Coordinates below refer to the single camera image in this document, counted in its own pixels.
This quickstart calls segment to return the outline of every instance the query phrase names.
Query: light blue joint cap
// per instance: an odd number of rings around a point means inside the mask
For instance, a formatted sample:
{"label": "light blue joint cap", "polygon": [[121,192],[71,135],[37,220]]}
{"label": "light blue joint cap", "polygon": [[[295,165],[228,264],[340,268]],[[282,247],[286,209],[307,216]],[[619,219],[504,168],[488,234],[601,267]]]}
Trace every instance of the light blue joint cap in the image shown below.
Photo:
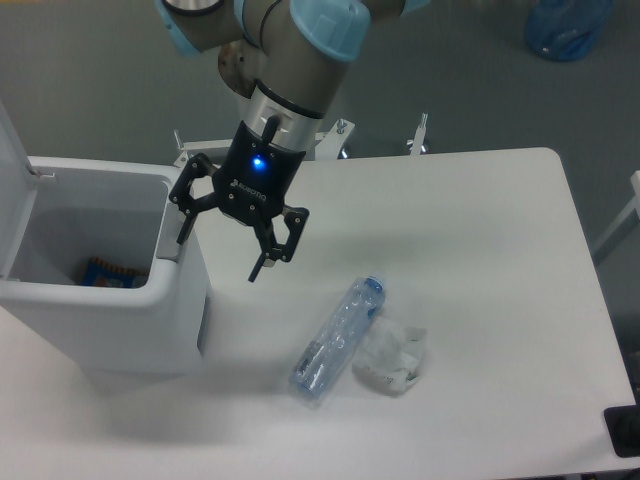
{"label": "light blue joint cap", "polygon": [[243,12],[244,12],[244,0],[233,0],[233,14],[236,17],[236,20],[238,20],[238,24],[242,29],[242,33],[244,33],[244,36],[249,41],[249,43],[254,47],[256,47],[257,44],[251,39],[251,37],[249,36],[249,32],[247,32],[247,29],[244,27],[244,19],[242,17]]}
{"label": "light blue joint cap", "polygon": [[158,13],[160,14],[160,18],[162,18],[165,28],[169,31],[169,36],[178,50],[178,53],[183,57],[195,57],[196,55],[199,55],[200,51],[198,51],[198,49],[194,47],[189,40],[187,40],[184,33],[182,33],[174,23],[171,15],[169,15],[169,12],[167,12],[167,9],[162,3],[162,0],[156,0],[156,8],[158,9]]}
{"label": "light blue joint cap", "polygon": [[429,3],[431,3],[431,0],[405,0],[402,15],[413,12],[414,10],[417,10],[420,7],[424,7]]}
{"label": "light blue joint cap", "polygon": [[300,32],[322,53],[340,62],[358,58],[371,24],[358,0],[291,0],[289,8]]}

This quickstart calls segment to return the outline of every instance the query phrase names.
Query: white table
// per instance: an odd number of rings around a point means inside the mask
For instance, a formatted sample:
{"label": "white table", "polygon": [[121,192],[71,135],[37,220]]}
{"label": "white table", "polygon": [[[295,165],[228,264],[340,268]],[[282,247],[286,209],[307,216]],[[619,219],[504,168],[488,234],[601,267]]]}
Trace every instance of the white table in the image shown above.
{"label": "white table", "polygon": [[[84,373],[0,313],[0,477],[490,479],[640,465],[602,411],[633,403],[557,156],[544,149],[305,163],[296,258],[246,282],[258,245],[220,213],[197,233],[213,288],[206,371]],[[346,370],[319,409],[286,390],[358,275],[428,329],[405,396]]]}

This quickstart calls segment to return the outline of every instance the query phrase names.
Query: black cable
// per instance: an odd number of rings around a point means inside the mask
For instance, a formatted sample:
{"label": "black cable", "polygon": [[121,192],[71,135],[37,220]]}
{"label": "black cable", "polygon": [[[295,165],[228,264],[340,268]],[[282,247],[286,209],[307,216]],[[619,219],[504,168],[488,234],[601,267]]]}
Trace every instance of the black cable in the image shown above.
{"label": "black cable", "polygon": [[260,48],[264,49],[264,46],[262,44],[262,31],[264,30],[264,24],[267,23],[267,18],[269,18],[269,15],[271,14],[271,11],[276,8],[278,6],[278,4],[282,3],[282,0],[276,0],[275,2],[273,2],[269,8],[267,8],[267,11],[264,14],[264,17],[262,17],[262,23],[260,24],[260,38],[258,39],[260,42]]}

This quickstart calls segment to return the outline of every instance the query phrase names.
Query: plastic water bottle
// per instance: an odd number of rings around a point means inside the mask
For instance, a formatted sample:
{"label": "plastic water bottle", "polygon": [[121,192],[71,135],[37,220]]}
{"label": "plastic water bottle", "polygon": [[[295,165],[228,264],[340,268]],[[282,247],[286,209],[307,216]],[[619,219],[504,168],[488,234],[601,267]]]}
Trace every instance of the plastic water bottle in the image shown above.
{"label": "plastic water bottle", "polygon": [[539,0],[525,27],[525,40],[538,55],[569,61],[584,57],[595,43],[613,0]]}
{"label": "plastic water bottle", "polygon": [[338,378],[384,303],[383,282],[358,278],[298,360],[289,383],[317,400]]}

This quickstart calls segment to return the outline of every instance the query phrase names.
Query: gray floor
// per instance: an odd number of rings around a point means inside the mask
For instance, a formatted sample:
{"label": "gray floor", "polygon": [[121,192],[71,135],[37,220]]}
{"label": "gray floor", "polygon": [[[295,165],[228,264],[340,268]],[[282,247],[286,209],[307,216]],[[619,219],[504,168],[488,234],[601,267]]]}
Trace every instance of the gray floor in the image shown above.
{"label": "gray floor", "polygon": [[[402,153],[422,111],[435,153],[551,147],[592,243],[640,170],[640,2],[618,0],[595,49],[567,64],[525,47],[530,3],[434,0],[375,26],[327,123],[356,122],[357,156]],[[168,164],[174,128],[184,140],[231,137],[237,108],[216,55],[177,56],[151,0],[0,5],[0,98],[32,155]],[[630,350],[639,271],[636,231],[598,272]]]}

